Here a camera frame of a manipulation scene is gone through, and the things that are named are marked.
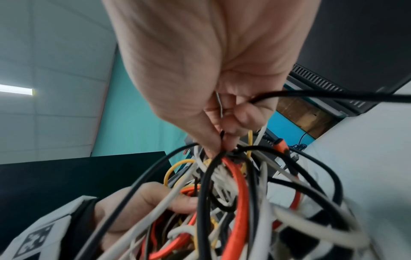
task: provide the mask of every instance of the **blue surface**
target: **blue surface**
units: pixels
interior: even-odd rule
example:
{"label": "blue surface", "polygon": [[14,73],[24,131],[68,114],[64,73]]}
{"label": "blue surface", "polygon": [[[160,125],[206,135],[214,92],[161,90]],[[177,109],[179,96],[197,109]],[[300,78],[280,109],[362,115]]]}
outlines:
{"label": "blue surface", "polygon": [[[268,129],[270,129],[276,136],[286,141],[288,145],[298,144],[301,136],[305,134],[304,130],[299,128],[293,122],[285,118],[282,114],[275,112],[268,120]],[[306,134],[301,143],[309,145],[314,142],[314,138]]]}
{"label": "blue surface", "polygon": [[[101,118],[93,156],[165,151],[185,145],[182,130],[154,115],[132,84],[119,53]],[[184,159],[178,154],[170,163]]]}

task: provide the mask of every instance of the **ventilation grille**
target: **ventilation grille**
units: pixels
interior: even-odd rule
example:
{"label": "ventilation grille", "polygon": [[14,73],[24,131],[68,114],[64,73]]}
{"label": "ventilation grille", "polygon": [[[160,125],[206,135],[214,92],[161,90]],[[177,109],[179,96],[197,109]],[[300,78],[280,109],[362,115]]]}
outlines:
{"label": "ventilation grille", "polygon": [[[294,64],[294,66],[292,68],[292,72],[294,72],[294,73],[298,74],[299,76],[305,78],[306,80],[314,83],[316,86],[322,88],[323,90],[332,91],[332,92],[343,92],[343,91],[345,91],[342,88],[337,87],[336,85],[334,85],[331,82],[327,81],[326,79],[323,79],[320,76],[318,76],[318,75],[308,71],[307,69],[299,66],[298,64]],[[344,101],[344,103],[348,103],[352,106],[360,108],[366,102],[357,101],[357,100],[347,100],[347,101]]]}

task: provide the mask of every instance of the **skin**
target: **skin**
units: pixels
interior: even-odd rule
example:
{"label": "skin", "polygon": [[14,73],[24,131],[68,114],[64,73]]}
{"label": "skin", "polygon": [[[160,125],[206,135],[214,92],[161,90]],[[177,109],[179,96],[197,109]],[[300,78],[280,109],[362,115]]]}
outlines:
{"label": "skin", "polygon": [[[99,201],[94,208],[94,220],[98,225],[105,216],[110,215],[128,193],[130,187],[123,188]],[[171,191],[158,182],[143,184],[125,206],[119,217],[101,241],[103,251],[112,246],[138,221],[152,211]],[[180,194],[168,207],[176,213],[190,214],[197,210],[198,199]]]}
{"label": "skin", "polygon": [[[319,0],[103,0],[127,72],[154,113],[209,156],[265,125]],[[222,103],[223,117],[216,98]],[[221,140],[219,132],[226,132]]]}

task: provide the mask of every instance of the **sleeve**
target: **sleeve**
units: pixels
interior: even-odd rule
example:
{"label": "sleeve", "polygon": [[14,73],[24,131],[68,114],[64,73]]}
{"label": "sleeve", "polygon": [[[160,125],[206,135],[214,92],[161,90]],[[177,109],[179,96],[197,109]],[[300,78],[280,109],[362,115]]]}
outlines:
{"label": "sleeve", "polygon": [[97,202],[95,197],[82,196],[41,217],[13,239],[0,260],[74,259],[95,229]]}

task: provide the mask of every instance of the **ceiling light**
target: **ceiling light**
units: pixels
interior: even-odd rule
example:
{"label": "ceiling light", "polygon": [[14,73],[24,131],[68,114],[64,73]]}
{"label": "ceiling light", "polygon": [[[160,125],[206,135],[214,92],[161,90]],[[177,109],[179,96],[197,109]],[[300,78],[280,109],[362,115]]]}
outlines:
{"label": "ceiling light", "polygon": [[29,89],[25,87],[7,86],[7,85],[1,85],[1,84],[0,84],[0,92],[8,92],[8,93],[33,96],[33,89]]}

